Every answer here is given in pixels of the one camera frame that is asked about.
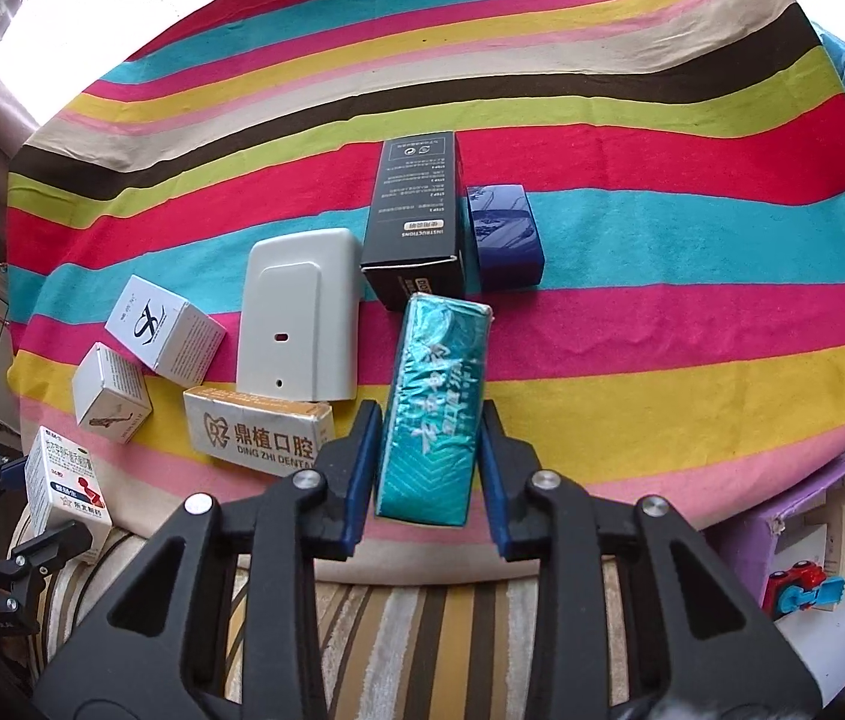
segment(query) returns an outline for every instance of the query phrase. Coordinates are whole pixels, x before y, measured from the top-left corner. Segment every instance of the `striped cloth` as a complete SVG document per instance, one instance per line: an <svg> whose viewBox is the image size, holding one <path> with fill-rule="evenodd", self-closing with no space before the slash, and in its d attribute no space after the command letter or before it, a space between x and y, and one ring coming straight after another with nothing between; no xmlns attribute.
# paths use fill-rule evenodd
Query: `striped cloth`
<svg viewBox="0 0 845 720"><path fill-rule="evenodd" d="M70 379L130 274L229 331L248 252L362 236L386 138L458 132L469 184L522 183L539 290L497 293L487 396L598 494L705 526L845 448L845 94L793 0L218 0L92 84L11 164L10 372L24 440L86 445L117 524L270 479L192 450L149 376L133 442L74 424ZM359 396L384 402L400 318L360 307ZM337 432L354 404L335 404ZM453 531L372 518L323 579L511 576L474 496Z"/></svg>
<svg viewBox="0 0 845 720"><path fill-rule="evenodd" d="M28 514L13 546L31 537ZM95 565L71 560L40 598L42 630L29 637L32 681L56 656L145 539L114 530ZM604 563L613 704L628 698L618 575ZM226 697L239 701L248 570L229 607ZM522 718L529 685L535 579L456 586L316 584L323 681L331 720Z"/></svg>

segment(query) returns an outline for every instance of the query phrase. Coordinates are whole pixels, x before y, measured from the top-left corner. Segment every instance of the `lime green stripe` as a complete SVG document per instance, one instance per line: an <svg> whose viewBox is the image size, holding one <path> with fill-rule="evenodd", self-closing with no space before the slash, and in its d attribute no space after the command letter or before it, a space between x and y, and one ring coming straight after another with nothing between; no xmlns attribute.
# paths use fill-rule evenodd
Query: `lime green stripe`
<svg viewBox="0 0 845 720"><path fill-rule="evenodd" d="M463 131L498 127L596 124L741 138L791 122L842 92L839 77L822 47L791 68L739 92L704 103L637 103L611 98L517 98L471 100L330 122L247 148L148 189L130 188L114 200L69 194L17 173L10 174L8 203L30 214L75 228L101 215L128 218L212 184L316 154L346 143L374 143L414 132Z"/></svg>

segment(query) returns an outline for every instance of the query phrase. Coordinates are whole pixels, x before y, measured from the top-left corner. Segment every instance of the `blue box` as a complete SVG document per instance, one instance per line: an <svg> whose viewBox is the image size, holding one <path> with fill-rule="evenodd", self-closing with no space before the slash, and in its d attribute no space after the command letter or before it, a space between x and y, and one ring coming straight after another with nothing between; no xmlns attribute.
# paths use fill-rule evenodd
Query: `blue box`
<svg viewBox="0 0 845 720"><path fill-rule="evenodd" d="M546 257L522 185L469 187L468 194L483 292L538 285Z"/></svg>
<svg viewBox="0 0 845 720"><path fill-rule="evenodd" d="M466 524L492 320L481 303L409 298L383 428L380 517Z"/></svg>

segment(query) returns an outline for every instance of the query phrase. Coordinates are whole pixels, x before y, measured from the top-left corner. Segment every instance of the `striped chair cushion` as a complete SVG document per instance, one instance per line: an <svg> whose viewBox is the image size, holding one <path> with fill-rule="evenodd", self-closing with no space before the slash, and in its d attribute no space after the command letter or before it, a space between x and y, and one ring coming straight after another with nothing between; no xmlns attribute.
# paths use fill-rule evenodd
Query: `striped chair cushion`
<svg viewBox="0 0 845 720"><path fill-rule="evenodd" d="M24 512L13 546L31 537ZM136 557L145 539L113 529L96 565L71 560L40 598L30 637L32 679ZM628 695L618 579L606 562L613 702ZM226 696L239 701L246 581L240 566L229 616ZM536 580L455 586L316 586L323 679L333 720L522 718L536 622Z"/></svg>

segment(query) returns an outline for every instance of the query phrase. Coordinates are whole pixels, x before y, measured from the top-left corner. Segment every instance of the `white box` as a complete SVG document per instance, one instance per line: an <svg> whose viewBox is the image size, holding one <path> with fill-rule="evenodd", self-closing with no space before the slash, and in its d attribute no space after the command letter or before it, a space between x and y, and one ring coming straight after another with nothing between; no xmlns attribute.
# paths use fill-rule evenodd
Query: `white box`
<svg viewBox="0 0 845 720"><path fill-rule="evenodd" d="M203 383L226 330L185 298L130 276L106 329L152 372L180 386Z"/></svg>
<svg viewBox="0 0 845 720"><path fill-rule="evenodd" d="M275 476L308 469L335 436L328 403L292 403L212 386L188 389L184 400L193 449Z"/></svg>
<svg viewBox="0 0 845 720"><path fill-rule="evenodd" d="M769 565L770 573L789 571L800 560L810 560L822 566L826 562L827 526L804 526L796 522L786 526L776 546L776 554Z"/></svg>
<svg viewBox="0 0 845 720"><path fill-rule="evenodd" d="M142 371L104 343L94 343L72 377L80 428L116 443L133 437L152 413Z"/></svg>
<svg viewBox="0 0 845 720"><path fill-rule="evenodd" d="M75 519L92 533L92 546L79 560L93 563L99 559L112 519L88 451L40 427L26 461L26 495L33 536Z"/></svg>

